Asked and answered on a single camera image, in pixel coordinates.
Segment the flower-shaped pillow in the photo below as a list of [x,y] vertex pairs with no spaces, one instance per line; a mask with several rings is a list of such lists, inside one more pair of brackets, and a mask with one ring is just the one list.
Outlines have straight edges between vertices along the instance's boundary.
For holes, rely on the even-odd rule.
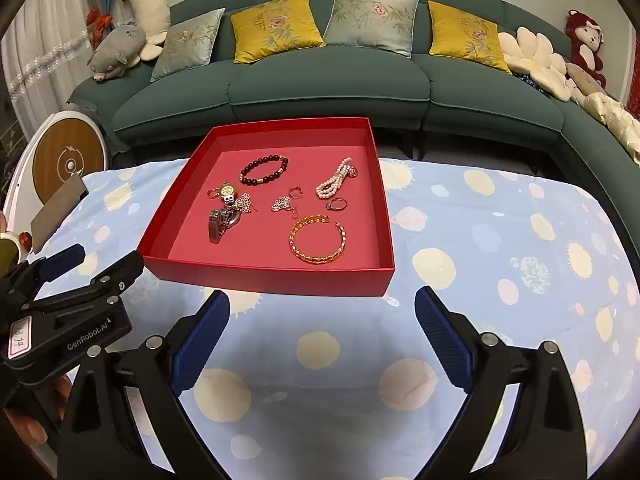
[[571,98],[572,89],[565,77],[566,63],[562,56],[554,53],[546,36],[520,27],[518,41],[508,32],[501,32],[498,38],[504,60],[512,72],[528,74],[537,85],[561,101]]

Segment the label sticker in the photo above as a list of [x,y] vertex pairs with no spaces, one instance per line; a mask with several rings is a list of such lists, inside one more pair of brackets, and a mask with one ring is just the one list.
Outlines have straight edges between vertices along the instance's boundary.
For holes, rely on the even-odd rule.
[[7,357],[13,359],[31,350],[31,316],[15,321],[9,330]]

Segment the yellow pillow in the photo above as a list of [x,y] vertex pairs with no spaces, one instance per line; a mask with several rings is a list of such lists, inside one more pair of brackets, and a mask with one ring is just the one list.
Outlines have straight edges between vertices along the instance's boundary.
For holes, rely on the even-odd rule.
[[231,16],[236,35],[236,63],[271,54],[324,46],[309,0],[271,0]]
[[511,73],[498,39],[498,26],[464,10],[429,1],[432,56],[458,57]]

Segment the light blue tablecloth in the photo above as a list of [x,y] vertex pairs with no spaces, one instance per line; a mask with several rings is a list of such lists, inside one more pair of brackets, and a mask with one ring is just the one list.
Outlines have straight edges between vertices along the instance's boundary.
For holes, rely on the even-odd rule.
[[[90,194],[47,243],[82,244],[84,264],[41,297],[85,285],[136,247],[183,160],[85,178]],[[589,471],[638,412],[638,289],[599,204],[574,186],[511,173],[381,160],[396,257],[382,298],[227,291],[232,317],[196,387],[180,401],[232,478],[412,478],[464,399],[414,314],[424,283],[450,310],[508,344],[560,345],[582,409]],[[210,293],[147,270],[124,295],[133,323],[115,349],[165,334]],[[513,407],[503,399],[478,466],[495,455]],[[140,397],[149,455],[169,468]]]

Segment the round wooden disc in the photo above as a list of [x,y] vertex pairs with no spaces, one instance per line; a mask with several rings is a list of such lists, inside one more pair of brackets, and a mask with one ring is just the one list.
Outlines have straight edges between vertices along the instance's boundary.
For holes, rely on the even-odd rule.
[[74,173],[104,170],[102,145],[95,130],[80,119],[62,119],[40,139],[33,155],[33,185],[42,203]]

